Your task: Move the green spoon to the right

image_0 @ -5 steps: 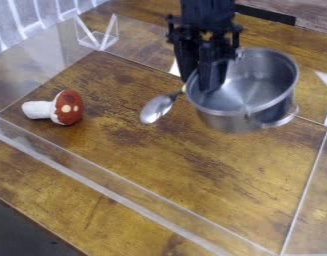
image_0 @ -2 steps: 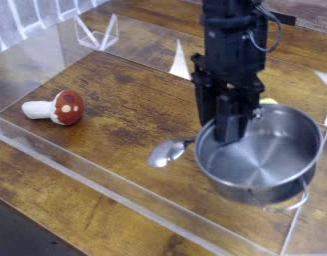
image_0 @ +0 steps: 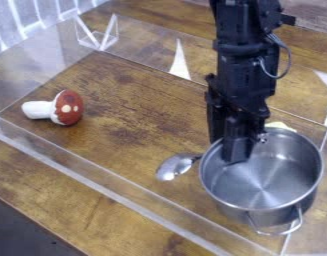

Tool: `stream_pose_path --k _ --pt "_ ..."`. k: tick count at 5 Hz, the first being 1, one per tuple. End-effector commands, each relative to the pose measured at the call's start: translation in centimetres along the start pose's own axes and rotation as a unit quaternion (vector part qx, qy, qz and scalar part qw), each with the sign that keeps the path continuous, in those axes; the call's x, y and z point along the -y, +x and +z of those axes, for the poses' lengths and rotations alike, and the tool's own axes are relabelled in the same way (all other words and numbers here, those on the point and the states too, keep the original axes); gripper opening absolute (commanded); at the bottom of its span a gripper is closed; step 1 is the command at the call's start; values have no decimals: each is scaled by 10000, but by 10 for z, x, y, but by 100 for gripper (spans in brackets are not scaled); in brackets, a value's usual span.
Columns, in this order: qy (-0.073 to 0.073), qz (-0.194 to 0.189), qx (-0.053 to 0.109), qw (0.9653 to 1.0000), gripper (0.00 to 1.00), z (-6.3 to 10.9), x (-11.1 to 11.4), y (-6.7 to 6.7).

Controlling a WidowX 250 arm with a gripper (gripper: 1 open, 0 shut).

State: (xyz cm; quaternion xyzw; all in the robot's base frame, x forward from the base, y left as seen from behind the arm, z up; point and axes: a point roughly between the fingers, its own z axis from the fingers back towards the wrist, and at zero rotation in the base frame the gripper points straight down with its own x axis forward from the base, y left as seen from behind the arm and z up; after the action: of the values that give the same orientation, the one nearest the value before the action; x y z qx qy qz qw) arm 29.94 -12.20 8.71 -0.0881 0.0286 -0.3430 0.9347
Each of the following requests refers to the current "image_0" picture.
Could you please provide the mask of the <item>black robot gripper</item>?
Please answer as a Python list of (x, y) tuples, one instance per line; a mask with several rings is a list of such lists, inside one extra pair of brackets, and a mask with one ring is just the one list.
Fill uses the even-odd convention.
[(216, 37), (216, 72), (208, 83), (206, 124), (209, 142), (224, 135), (230, 115), (269, 117), (267, 98), (275, 94), (280, 52), (288, 47), (275, 35), (283, 25), (279, 0), (208, 0)]

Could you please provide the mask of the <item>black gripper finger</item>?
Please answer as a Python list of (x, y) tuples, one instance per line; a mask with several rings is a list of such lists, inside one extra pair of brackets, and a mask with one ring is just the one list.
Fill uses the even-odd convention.
[(253, 145), (259, 136), (264, 133), (264, 120), (248, 116), (233, 116), (225, 118), (221, 159), (233, 164), (249, 158)]

